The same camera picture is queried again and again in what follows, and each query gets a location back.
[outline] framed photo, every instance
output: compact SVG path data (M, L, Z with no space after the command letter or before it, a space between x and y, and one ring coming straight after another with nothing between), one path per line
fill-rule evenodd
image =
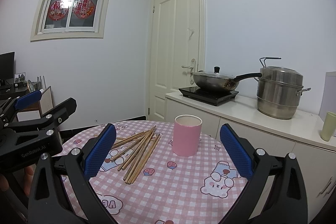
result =
M26 81L26 73L16 73L14 76L14 83L20 83Z

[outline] green cup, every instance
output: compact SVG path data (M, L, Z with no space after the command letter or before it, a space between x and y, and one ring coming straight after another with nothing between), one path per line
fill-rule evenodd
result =
M323 129L320 133L320 136L323 140L329 142L332 135L336 130L336 114L333 112L327 112L327 116L324 120Z

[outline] window frame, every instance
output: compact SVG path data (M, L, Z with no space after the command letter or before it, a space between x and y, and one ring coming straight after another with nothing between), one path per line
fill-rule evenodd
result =
M40 0L36 9L33 27L31 31L31 42L47 39L58 39L58 38L77 38L77 37L88 37L88 38L103 38L105 29L105 19L106 11L109 0L97 0L93 27L80 27L72 26L70 27L70 18L72 14L72 9L74 5L74 0L71 2L71 7L67 15L67 24L65 28L45 29L45 21L50 6L51 0Z

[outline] pot lid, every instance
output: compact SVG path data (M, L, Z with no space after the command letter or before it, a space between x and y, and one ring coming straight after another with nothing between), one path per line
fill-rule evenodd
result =
M296 70L287 69L283 67L268 66L261 68L262 78L273 80L290 85L302 86L303 75Z
M234 79L235 76L233 75L221 75L219 73L220 67L214 67L214 72L205 72L205 71L199 71L195 72L194 75L200 75L205 77L212 77L212 78L219 78L219 79Z

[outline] blue gripper pad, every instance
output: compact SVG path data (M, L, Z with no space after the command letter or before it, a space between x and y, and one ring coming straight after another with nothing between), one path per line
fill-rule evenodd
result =
M251 180L253 176L252 160L226 125L220 129L220 141L229 153L239 174L247 180Z
M99 140L85 159L83 173L87 180L98 174L98 171L103 164L106 155L110 152L116 138L117 131L113 124L111 124L109 128L105 129L102 136L99 136Z
M39 100L41 100L41 98L42 93L39 90L28 93L27 95L24 95L23 97L16 100L16 103L14 105L15 110L23 110L26 107L29 107L30 105L38 102Z

